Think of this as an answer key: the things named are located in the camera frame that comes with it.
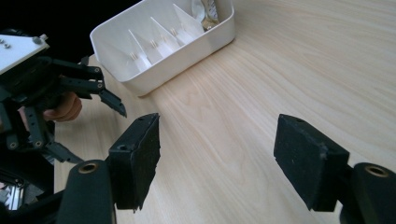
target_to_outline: white divider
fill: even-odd
[[[174,35],[177,40],[181,42],[181,45],[187,45],[198,38],[198,36],[204,34],[205,31],[200,22],[176,4],[174,4],[174,9],[181,24],[181,29],[177,29],[176,32],[174,32]]]
[[[176,14],[176,17],[170,18],[178,18],[178,20],[171,20],[171,26],[168,25],[169,30],[156,21],[154,17],[150,17],[151,38],[128,30],[132,43],[131,57],[140,72],[171,55],[180,47],[189,44],[205,32],[202,24],[195,18],[176,4],[173,4],[173,7],[174,11],[168,13]]]
[[[149,67],[151,67],[151,62],[148,59],[147,54],[143,51],[142,46],[140,45],[139,41],[137,41],[136,36],[131,30],[128,30],[130,35],[130,44],[131,44],[131,53],[130,56],[134,61],[136,69],[140,72],[145,71]],[[133,67],[133,64],[127,64],[128,67]]]
[[[171,53],[177,51],[180,48],[180,45],[177,43],[177,39],[152,17],[151,22],[154,36],[157,36],[154,40],[156,48],[161,55],[165,58]]]

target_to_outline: robotic hand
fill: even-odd
[[[82,159],[54,141],[54,124],[42,112],[55,107],[61,95],[75,92],[79,98],[101,101],[126,117],[120,98],[108,91],[99,67],[69,63],[43,55],[50,46],[47,37],[0,35],[0,118],[7,148],[14,151],[41,151],[58,161]],[[29,132],[18,109],[24,106]]]

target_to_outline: light wood tabletop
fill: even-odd
[[[143,209],[117,211],[119,223],[339,223],[340,203],[308,211],[277,165],[279,114],[325,133],[350,152],[350,166],[396,171],[396,2],[233,7],[234,41],[155,91],[137,97],[105,73],[127,118],[93,95],[76,120],[57,124],[57,142],[103,160],[135,119],[159,113],[157,173]],[[73,166],[56,162],[56,190]]]

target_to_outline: finger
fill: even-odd
[[[81,100],[73,92],[67,92],[58,107],[44,111],[46,120],[69,120],[81,111]]]
[[[81,112],[81,109],[82,105],[73,106],[72,110],[70,110],[66,115],[57,118],[56,121],[62,122],[76,119]]]

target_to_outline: round hole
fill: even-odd
[[[366,171],[371,175],[376,175],[378,177],[387,177],[389,174],[387,171],[378,166],[369,165],[365,167]]]
[[[92,173],[93,171],[95,171],[97,169],[98,165],[97,163],[87,163],[81,167],[78,168],[78,172],[81,174],[89,174]]]
[[[125,145],[120,145],[120,146],[118,146],[118,149],[119,149],[119,150],[127,150],[128,147],[125,146]]]

